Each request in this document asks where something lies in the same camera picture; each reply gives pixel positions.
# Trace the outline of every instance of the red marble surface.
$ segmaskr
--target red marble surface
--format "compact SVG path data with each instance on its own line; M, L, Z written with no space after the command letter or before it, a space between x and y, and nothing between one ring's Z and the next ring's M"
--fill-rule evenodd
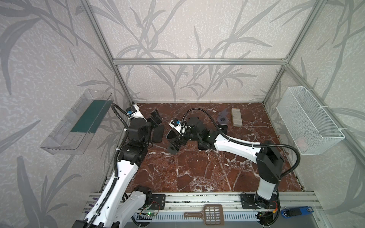
M150 149L135 177L129 184L127 192L137 185L150 187L153 192L255 192L260 177L257 165L251 161L224 151L198 151L197 142L189 141L176 155L169 154L166 135L170 131L169 122L176 117L182 119L190 108L203 108L216 120L218 113L228 110L228 135L252 142L266 140L279 143L279 139L261 103L163 103L140 104L140 111L149 117L158 109L165 126L161 143ZM231 109L239 108L242 127L232 125ZM215 127L201 111L191 111L188 117L198 116L209 130ZM284 170L290 167L287 157ZM295 175L285 176L279 185L282 192L302 191Z

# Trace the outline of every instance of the litter scoop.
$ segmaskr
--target litter scoop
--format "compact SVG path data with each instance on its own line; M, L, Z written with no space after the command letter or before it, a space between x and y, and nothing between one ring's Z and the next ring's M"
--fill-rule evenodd
M202 212L185 212L185 218L201 218L206 225L224 225L223 207L221 204L206 204Z

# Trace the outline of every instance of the leaf pattern wallpaper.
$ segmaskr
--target leaf pattern wallpaper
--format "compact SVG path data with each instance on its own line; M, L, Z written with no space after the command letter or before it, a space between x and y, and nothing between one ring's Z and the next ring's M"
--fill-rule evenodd
M114 58L285 58L314 2L90 1ZM139 102L261 102L279 69L118 67Z
M328 0L291 62L362 145L365 145L364 15L363 0ZM276 111L288 86L298 84L285 73L266 110L280 140L294 145ZM305 189L316 192L332 227L363 226L365 168L343 142L321 155L302 156L296 172Z
M127 99L78 1L0 0L0 53L0 227L71 227L122 127L110 110L83 155L40 144L85 89Z

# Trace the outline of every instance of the mesh basket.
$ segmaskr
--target mesh basket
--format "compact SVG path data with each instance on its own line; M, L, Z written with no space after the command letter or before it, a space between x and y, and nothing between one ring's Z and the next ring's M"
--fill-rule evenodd
M302 155L321 154L345 138L303 86L288 87L276 109Z

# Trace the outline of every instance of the black cable sleeve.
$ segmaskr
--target black cable sleeve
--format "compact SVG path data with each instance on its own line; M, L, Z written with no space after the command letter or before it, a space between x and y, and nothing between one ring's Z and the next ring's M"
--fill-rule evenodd
M145 226L142 226L142 224L141 223L138 223L135 219L134 219L134 217L132 216L132 221L133 221L133 223L136 225L136 226L138 226L138 227L146 227L146 226L148 226L151 222L149 222L147 225L145 225Z
M109 198L110 194L111 194L111 193L112 193L112 191L113 191L113 188L114 188L114 186L115 186L115 184L116 184L117 179L118 179L118 178L114 178L114 179L113 179L113 183L112 183L112 185L111 185L111 187L110 187L109 191L107 192L107 194L105 195L105 197L104 197L103 201L99 204L99 206L98 206L98 208L97 208L97 210L96 210L96 215L93 215L93 216L91 217L90 221L88 221L88 224L87 224L86 228L90 228L90 227L91 227L91 225L92 225L92 223L95 221L96 217L97 217L97 216L99 216L99 213L100 213L101 209L103 208L104 204L106 203L106 201L108 200L108 198Z
M114 103L111 104L111 108L112 108L114 114L118 117L118 119L123 123L124 127L127 129L128 128L127 123L123 120L123 118L120 116L120 114L118 113L118 111L115 108L119 109L121 112L124 112L126 115L127 115L127 113L123 109L121 109L117 104L114 104Z
M119 111L121 111L124 115L126 115L126 116L128 116L129 117L129 115L127 114L127 112L126 111L124 111L124 109L122 109L121 107L119 107L119 105L117 105L116 103L113 103L114 104L114 106L117 108L117 109L119 109Z
M121 149L122 149L122 147L124 146L124 144L125 144L125 142L126 142L127 138L128 138L128 132L125 134L125 136L124 136L124 138L123 138L122 142L121 142L121 143L120 143L120 145L119 145L119 149L120 149L120 150L121 150Z
M124 124L125 128L128 129L127 123L122 119L122 117L119 115L119 113L115 110L115 107L117 107L119 110L121 110L125 114L126 114L126 112L124 110L122 110L118 105L116 105L114 103L111 105L111 107L112 107L112 110L115 113L115 115L122 121L122 123ZM88 224L87 224L86 228L90 228L91 227L92 223L95 221L96 217L100 213L101 209L103 208L104 204L108 200L110 194L112 193L112 191L113 191L113 189L115 187L116 181L118 180L118 156L119 156L119 153L120 153L120 149L123 147L123 145L126 142L127 138L128 138L128 132L124 135L124 138L123 138L122 142L119 145L119 150L117 150L117 152L115 153L115 156L114 156L113 165L114 165L114 177L115 178L113 179L113 183L110 186L110 189L108 190L107 194L105 195L103 201L99 204L99 206L98 206L98 208L96 210L96 215L93 215L91 217L90 221L88 221Z
M269 227L269 226L271 226L272 224L274 224L274 222L276 222L276 220L279 218L279 214L280 214L280 208L281 208L281 206L280 206L280 197L279 197L279 191L276 191L276 195L277 195L277 214L275 215L275 218L274 218L274 220L271 222L271 223L269 223L269 224L267 224L267 225L265 225L265 224L263 224L264 226L266 226L266 227Z
M215 128L217 129L217 131L219 131L219 133L227 140L231 141L231 142L234 142L234 143L237 143L239 145L243 145L243 146L249 146L249 147L286 147L286 148L289 148L291 149L292 151L295 152L296 154L296 161L295 161L295 164L290 167L287 171L283 172L281 175L280 175L280 179L282 179L285 175L287 175L288 173L291 173L293 170L296 169L296 167L298 167L299 163L300 163L300 153L299 151L291 146L291 145L286 145L286 144L265 144L265 145L261 145L261 144L250 144L250 143L244 143L244 142L240 142L240 141L237 141L237 140L234 140L232 138L230 138L229 136L225 135L222 130L218 127L217 123L214 121L214 119L212 118L212 116L207 112L205 111L204 109L201 109L201 108L192 108L192 109L189 109L185 114L184 116L182 117L182 120L181 122L183 123L184 122L184 119L186 117L186 115L191 112L192 110L200 110L202 112L204 112L208 117L209 119L213 122Z

